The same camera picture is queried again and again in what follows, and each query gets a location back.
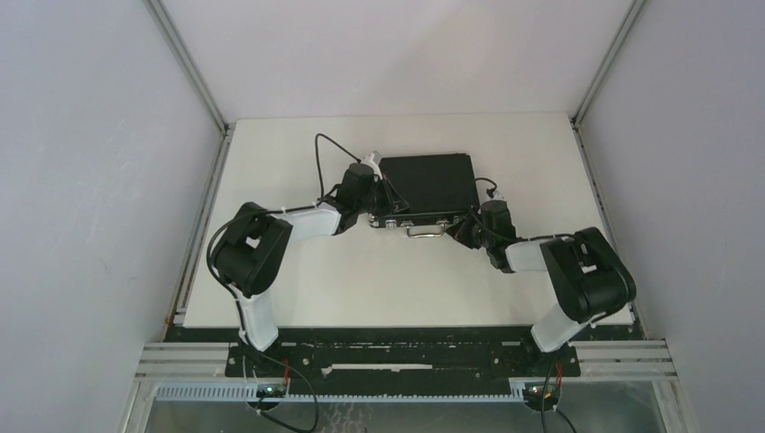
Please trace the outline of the black aluminium poker case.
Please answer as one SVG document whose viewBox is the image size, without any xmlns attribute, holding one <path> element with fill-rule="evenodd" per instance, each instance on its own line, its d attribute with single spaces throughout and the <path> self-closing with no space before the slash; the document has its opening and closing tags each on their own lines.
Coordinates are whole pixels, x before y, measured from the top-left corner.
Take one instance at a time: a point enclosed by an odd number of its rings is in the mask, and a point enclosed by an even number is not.
<svg viewBox="0 0 765 433">
<path fill-rule="evenodd" d="M 410 203 L 410 209 L 395 215 L 375 216 L 371 208 L 368 222 L 372 228 L 432 226 L 438 231 L 418 236 L 438 237 L 464 217 L 469 208 L 479 206 L 473 163 L 466 153 L 383 157 L 380 168 Z"/>
</svg>

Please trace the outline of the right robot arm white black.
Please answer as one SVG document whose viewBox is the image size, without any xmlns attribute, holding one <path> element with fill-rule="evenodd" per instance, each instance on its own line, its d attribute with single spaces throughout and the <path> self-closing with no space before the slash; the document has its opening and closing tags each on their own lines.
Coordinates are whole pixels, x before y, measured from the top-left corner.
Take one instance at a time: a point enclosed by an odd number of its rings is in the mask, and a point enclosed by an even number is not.
<svg viewBox="0 0 765 433">
<path fill-rule="evenodd" d="M 546 374 L 557 363 L 558 349 L 636 297 L 634 279 L 596 227 L 521 237 L 507 203 L 490 199 L 470 208 L 447 233 L 467 248 L 484 250 L 500 272 L 549 276 L 556 303 L 521 340 L 522 366 L 531 374 Z"/>
</svg>

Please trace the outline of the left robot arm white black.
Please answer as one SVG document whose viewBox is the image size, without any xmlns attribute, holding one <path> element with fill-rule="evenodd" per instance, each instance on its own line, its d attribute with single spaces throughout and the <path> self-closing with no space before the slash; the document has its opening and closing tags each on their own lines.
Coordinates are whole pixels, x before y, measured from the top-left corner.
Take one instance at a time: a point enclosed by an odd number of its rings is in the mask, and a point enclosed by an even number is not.
<svg viewBox="0 0 765 433">
<path fill-rule="evenodd" d="M 270 210 L 244 203 L 211 236 L 206 263 L 213 278 L 234 298 L 240 339 L 251 348 L 246 362 L 261 376 L 276 373 L 281 350 L 269 289 L 291 244 L 341 235 L 362 214 L 395 214 L 409 204 L 389 177 L 371 163 L 351 164 L 340 183 L 312 204 Z"/>
</svg>

